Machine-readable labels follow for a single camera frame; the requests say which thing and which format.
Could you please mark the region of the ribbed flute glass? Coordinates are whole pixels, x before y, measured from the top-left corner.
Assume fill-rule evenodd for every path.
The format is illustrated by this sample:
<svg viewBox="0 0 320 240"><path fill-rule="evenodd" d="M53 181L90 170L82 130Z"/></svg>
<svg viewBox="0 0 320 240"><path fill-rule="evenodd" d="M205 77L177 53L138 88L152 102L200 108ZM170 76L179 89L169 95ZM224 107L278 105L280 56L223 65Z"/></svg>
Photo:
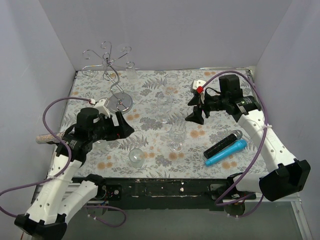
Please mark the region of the ribbed flute glass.
<svg viewBox="0 0 320 240"><path fill-rule="evenodd" d="M138 74L135 69L135 63L133 61L128 61L126 63L125 70L129 81L136 81L138 79Z"/></svg>

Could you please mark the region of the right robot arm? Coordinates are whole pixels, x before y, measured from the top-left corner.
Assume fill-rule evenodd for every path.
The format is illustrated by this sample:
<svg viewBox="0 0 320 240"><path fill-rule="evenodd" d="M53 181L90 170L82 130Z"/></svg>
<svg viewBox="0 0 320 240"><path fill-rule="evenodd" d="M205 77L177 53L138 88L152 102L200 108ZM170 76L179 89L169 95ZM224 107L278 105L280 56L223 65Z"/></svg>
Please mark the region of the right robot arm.
<svg viewBox="0 0 320 240"><path fill-rule="evenodd" d="M203 125L213 111L225 111L244 129L257 147L257 153L242 173L227 178L226 190L217 198L222 205L225 196L237 199L244 192L260 193L273 202L303 190L311 166L307 160L298 160L281 142L269 124L262 100L244 96L240 87L240 72L230 70L218 73L220 90L210 95L210 81L194 80L193 98L188 106L193 111L185 120Z"/></svg>

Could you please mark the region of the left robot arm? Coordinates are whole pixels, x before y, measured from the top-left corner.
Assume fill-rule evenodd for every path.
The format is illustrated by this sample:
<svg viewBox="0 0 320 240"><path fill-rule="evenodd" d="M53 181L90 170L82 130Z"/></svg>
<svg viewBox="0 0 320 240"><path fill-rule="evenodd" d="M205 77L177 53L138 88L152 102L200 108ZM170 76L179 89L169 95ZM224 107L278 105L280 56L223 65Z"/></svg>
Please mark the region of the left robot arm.
<svg viewBox="0 0 320 240"><path fill-rule="evenodd" d="M106 196L104 178L89 174L77 190L64 198L74 174L86 162L95 142L125 139L135 131L121 112L116 112L115 116L118 126L114 125L111 116L96 108L80 110L76 123L64 132L62 142L57 146L51 170L36 200L26 213L15 218L14 224L18 228L41 240L60 240L71 218L89 200L101 200Z"/></svg>

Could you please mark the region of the near wine glass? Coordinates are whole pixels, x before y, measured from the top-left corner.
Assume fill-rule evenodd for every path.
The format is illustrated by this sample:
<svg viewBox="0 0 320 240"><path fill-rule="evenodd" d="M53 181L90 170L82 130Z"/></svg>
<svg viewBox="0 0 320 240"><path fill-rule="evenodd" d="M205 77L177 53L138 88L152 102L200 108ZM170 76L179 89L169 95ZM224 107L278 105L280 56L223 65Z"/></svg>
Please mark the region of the near wine glass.
<svg viewBox="0 0 320 240"><path fill-rule="evenodd" d="M174 123L169 130L170 150L174 153L182 151L182 143L186 139L187 128L183 121Z"/></svg>

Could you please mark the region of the chrome wine glass rack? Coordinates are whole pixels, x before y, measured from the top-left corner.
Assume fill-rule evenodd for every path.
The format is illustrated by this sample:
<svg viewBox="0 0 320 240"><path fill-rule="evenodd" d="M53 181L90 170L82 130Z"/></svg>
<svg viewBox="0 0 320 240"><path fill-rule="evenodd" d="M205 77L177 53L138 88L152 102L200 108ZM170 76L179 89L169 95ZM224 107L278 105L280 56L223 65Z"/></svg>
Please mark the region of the chrome wine glass rack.
<svg viewBox="0 0 320 240"><path fill-rule="evenodd" d="M126 57L132 51L132 48L124 44L120 48L120 56L117 58L112 58L112 43L110 41L102 42L100 48L104 51L103 54L98 54L92 49L83 51L82 56L84 59L89 60L91 55L95 55L101 60L101 63L86 65L81 69L81 72L85 76L90 76L95 68L102 67L102 79L110 83L111 96L108 98L106 107L112 113L121 112L125 114L133 107L133 99L120 85L121 78L120 73L117 71L116 62Z"/></svg>

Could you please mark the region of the middle wine glass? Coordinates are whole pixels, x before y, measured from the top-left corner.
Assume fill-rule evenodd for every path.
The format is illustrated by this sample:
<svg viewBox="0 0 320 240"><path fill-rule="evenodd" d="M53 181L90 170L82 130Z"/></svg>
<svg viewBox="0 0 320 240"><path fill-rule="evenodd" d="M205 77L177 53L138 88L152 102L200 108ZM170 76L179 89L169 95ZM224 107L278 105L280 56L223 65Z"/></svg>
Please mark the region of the middle wine glass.
<svg viewBox="0 0 320 240"><path fill-rule="evenodd" d="M170 120L169 112L172 109L172 97L166 93L160 93L157 97L157 117L162 124L167 124Z"/></svg>

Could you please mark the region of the far wine glass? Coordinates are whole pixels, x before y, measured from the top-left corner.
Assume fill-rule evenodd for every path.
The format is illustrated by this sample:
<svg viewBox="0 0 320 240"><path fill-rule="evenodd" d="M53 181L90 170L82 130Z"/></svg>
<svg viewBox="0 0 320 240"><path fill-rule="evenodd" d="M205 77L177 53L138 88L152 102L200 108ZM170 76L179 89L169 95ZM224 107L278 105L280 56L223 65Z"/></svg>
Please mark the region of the far wine glass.
<svg viewBox="0 0 320 240"><path fill-rule="evenodd" d="M164 79L164 91L166 94L173 94L179 85L179 77L176 73L168 73Z"/></svg>

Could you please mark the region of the left patterned tumbler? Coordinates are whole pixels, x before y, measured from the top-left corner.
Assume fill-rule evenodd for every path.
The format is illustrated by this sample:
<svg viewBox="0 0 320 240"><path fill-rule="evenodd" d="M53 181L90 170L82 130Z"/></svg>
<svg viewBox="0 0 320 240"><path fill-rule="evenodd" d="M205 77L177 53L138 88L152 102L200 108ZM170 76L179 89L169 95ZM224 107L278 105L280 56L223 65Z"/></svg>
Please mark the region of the left patterned tumbler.
<svg viewBox="0 0 320 240"><path fill-rule="evenodd" d="M93 144L93 148L97 150L105 150L109 146L108 142L106 140L98 140Z"/></svg>

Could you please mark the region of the patterned tumbler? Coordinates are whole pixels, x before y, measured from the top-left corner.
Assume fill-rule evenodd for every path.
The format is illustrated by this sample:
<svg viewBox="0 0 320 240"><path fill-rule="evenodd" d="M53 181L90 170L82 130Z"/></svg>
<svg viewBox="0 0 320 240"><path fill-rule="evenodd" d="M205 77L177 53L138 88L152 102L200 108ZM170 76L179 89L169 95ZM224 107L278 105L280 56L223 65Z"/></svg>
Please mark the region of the patterned tumbler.
<svg viewBox="0 0 320 240"><path fill-rule="evenodd" d="M93 144L93 148L97 150L105 150L109 146L108 142L106 140L98 140Z"/></svg>
<svg viewBox="0 0 320 240"><path fill-rule="evenodd" d="M144 152L139 148L132 149L128 154L128 158L131 166L135 169L142 168L145 163Z"/></svg>

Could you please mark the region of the front patterned tumbler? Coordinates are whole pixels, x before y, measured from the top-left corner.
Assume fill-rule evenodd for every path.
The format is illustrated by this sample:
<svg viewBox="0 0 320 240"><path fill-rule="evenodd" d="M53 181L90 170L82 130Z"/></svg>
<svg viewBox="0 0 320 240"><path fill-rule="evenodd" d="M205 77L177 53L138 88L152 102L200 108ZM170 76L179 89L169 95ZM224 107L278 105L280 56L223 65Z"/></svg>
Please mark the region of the front patterned tumbler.
<svg viewBox="0 0 320 240"><path fill-rule="evenodd" d="M139 148L132 149L128 154L128 158L131 166L135 169L142 168L145 163L144 152Z"/></svg>

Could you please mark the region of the black microphone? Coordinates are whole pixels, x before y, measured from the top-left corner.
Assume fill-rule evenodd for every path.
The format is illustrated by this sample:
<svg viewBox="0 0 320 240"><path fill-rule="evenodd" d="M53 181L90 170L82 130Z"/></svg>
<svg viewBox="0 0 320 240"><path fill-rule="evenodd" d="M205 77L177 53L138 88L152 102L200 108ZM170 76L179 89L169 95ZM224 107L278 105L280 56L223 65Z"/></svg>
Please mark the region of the black microphone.
<svg viewBox="0 0 320 240"><path fill-rule="evenodd" d="M240 140L243 136L243 133L241 130L234 130L230 135L226 136L222 140L220 140L218 143L207 149L203 152L204 157L208 160L209 158L213 157L217 153L221 152L228 146L235 143L237 140Z"/></svg>

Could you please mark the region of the floral tablecloth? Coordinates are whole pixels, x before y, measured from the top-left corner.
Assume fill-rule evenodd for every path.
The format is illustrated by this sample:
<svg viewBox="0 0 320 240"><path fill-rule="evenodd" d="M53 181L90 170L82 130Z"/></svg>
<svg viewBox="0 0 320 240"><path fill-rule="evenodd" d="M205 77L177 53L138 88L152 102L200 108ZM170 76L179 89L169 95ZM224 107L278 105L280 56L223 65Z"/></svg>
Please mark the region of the floral tablecloth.
<svg viewBox="0 0 320 240"><path fill-rule="evenodd" d="M104 150L93 147L86 162L75 174L78 178L97 174L106 178L224 179L243 172L250 165L257 147L248 134L244 134L243 138L247 142L244 150L213 166L205 166L204 151L239 129L234 119L223 111L211 113L204 125L187 122L182 151L174 153L170 150L169 131L172 124L183 121L192 112L192 108L188 106L193 97L191 83L194 80L211 80L210 94L220 88L212 70L177 70L175 73L178 75L178 87L171 94L169 121L162 124L157 117L157 98L165 90L167 72L139 71L135 81L128 80L125 71L119 72L121 87L133 99L133 107L124 117L134 128L134 133L126 139L108 141L108 147ZM145 162L142 168L132 167L129 160L132 149L144 152Z"/></svg>

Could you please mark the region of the blue toy microphone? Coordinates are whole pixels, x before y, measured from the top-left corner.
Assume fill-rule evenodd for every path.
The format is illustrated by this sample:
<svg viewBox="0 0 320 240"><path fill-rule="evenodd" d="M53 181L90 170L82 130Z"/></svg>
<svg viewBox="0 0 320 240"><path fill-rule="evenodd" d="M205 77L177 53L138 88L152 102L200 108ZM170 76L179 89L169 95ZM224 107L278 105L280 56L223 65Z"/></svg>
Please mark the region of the blue toy microphone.
<svg viewBox="0 0 320 240"><path fill-rule="evenodd" d="M206 167L210 167L219 161L229 157L232 154L240 152L247 147L247 142L244 139L237 140L234 144L223 149L222 151L218 152L216 155L210 157L208 160L204 162Z"/></svg>

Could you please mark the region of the glitter microphone on stand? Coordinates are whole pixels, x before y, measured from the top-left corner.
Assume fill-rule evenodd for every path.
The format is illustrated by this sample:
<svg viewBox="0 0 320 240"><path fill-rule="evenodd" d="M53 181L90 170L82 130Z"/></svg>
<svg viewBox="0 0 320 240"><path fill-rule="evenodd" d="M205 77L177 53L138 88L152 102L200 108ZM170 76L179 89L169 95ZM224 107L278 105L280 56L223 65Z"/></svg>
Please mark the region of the glitter microphone on stand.
<svg viewBox="0 0 320 240"><path fill-rule="evenodd" d="M49 145L53 145L53 144L58 144L60 141L54 137L52 134L42 134L42 135L38 135L35 138L35 142L37 144L49 144Z"/></svg>

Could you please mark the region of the black table front rail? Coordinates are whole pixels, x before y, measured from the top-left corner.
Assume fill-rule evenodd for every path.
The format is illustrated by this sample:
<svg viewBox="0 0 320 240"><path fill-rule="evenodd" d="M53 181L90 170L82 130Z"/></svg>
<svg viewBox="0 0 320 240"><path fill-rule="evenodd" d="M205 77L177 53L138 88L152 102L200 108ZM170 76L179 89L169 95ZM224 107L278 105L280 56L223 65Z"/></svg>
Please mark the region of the black table front rail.
<svg viewBox="0 0 320 240"><path fill-rule="evenodd" d="M90 204L122 210L222 211L215 200L231 182L219 178L105 178L101 184Z"/></svg>

